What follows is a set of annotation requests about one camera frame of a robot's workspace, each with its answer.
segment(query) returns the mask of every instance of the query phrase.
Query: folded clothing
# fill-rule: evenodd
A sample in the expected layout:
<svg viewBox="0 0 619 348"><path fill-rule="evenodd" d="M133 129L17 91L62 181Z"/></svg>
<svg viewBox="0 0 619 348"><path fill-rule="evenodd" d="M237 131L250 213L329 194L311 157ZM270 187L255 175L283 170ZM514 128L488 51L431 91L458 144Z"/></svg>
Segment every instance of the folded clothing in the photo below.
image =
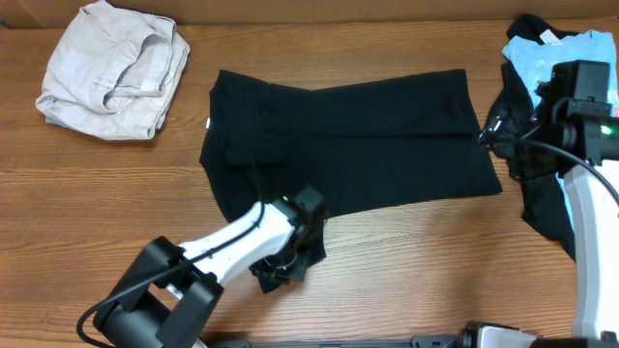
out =
<svg viewBox="0 0 619 348"><path fill-rule="evenodd" d="M36 106L49 123L103 139L150 139L189 52L169 18L90 4L49 59Z"/></svg>

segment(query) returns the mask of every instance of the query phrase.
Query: table surface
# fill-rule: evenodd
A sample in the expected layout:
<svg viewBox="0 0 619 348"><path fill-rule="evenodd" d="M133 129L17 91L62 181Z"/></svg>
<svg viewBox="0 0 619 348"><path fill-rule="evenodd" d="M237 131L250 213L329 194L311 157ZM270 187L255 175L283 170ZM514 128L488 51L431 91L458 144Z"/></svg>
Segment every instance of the table surface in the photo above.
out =
<svg viewBox="0 0 619 348"><path fill-rule="evenodd" d="M34 103L63 31L0 31L0 347L85 346L74 333L77 317L146 243L226 226L198 163L219 69L315 89L465 68L483 124L502 87L509 24L179 27L192 55L165 130L148 142L46 125ZM613 18L552 24L619 34ZM467 320L569 335L575 265L520 219L519 188L505 163L493 162L501 194L331 219L328 257L305 282L265 296L244 272L203 338L409 338L453 334Z"/></svg>

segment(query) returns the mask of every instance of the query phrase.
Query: blue clothing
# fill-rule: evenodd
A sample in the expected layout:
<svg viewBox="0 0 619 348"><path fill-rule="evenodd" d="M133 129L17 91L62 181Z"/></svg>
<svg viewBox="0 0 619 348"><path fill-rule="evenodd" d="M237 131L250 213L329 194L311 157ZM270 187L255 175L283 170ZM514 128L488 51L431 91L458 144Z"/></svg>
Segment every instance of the blue clothing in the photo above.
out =
<svg viewBox="0 0 619 348"><path fill-rule="evenodd" d="M516 36L503 48L503 55L514 64L516 72L531 97L534 108L542 101L535 90L540 82L550 81L552 67L555 64L578 59L610 64L607 102L613 105L612 115L616 116L617 110L619 110L616 73L617 51L612 34L589 30L584 34L565 37L558 45L538 44ZM574 218L563 179L557 177L557 180L563 190L570 223L572 229L574 229Z"/></svg>

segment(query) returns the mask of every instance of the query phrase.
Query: black cable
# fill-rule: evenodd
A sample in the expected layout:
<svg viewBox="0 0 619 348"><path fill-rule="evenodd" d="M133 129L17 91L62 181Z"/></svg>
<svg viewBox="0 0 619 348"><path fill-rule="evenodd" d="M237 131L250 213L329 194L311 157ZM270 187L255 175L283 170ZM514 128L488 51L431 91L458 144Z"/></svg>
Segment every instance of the black cable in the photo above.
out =
<svg viewBox="0 0 619 348"><path fill-rule="evenodd" d="M538 131L542 127L542 124L535 126L532 130L528 131L525 135L521 136L520 139L526 139L529 136L533 135L534 132Z"/></svg>
<svg viewBox="0 0 619 348"><path fill-rule="evenodd" d="M120 291L118 293L116 293L113 296L108 297L107 299L100 301L99 303L91 306L90 308L88 308L88 310L86 310L77 320L77 324L75 325L75 330L77 331L77 335L79 336L79 338L81 338L84 342L89 343L95 347L99 347L99 348L115 348L112 345L109 345L107 343L101 342L95 338L92 338L91 336L89 336L88 334L86 334L84 332L84 323L86 323L86 320L88 320L88 318L93 315L94 313L96 313L97 311L99 311L102 307L104 307L105 305L109 305L111 303L113 303L114 301L122 298L125 295L130 294L131 292L146 286L146 285L150 285L153 282L167 277L169 275L175 274L179 271L182 271L190 266L192 266L193 264L195 264L196 262L199 262L200 260L203 260L207 257L211 257L213 256L215 253L217 253L218 251L221 251L222 249L225 249L227 247L230 247L231 245L237 243L238 241L242 240L243 238L245 238L251 231L253 231L256 227L258 227L260 225L260 222L262 221L262 218L264 218L264 210L265 210L265 204L262 201L262 191L260 189L260 183L258 181L258 176L257 176L257 169L256 169L256 163L255 161L252 162L251 164L251 173L252 173L252 177L254 180L254 183L256 185L256 191L258 194L258 201L260 202L260 214L258 215L258 219L256 221L253 222L253 224L246 229L245 231L241 232L240 234L238 234L237 236L235 236L234 238L225 241L224 243L212 247L209 250L195 256L192 259L187 260L186 262L183 262L181 264L175 265L173 267L170 267L168 269L162 270L162 271L158 271L156 272L154 275L148 276L146 278L144 278L143 280L140 280L139 282L137 282L136 284L127 287L125 290Z"/></svg>
<svg viewBox="0 0 619 348"><path fill-rule="evenodd" d="M608 190L612 198L617 203L617 206L619 206L619 193L617 193L617 190L615 190L615 188L604 177L604 175L602 175L599 171L597 171L591 164L587 163L586 160L581 159L575 155L572 155L571 153L563 149L560 149L556 146L552 146L552 145L543 143L541 141L528 140L528 139L512 139L512 140L497 140L493 144L501 144L501 143L503 144L518 144L519 143L519 144L523 144L526 146L530 146L532 148L543 149L565 160L570 160L576 164L582 165L582 167L584 167L589 173L591 173L594 177L596 177L596 179L598 179L600 183L602 183L602 185Z"/></svg>

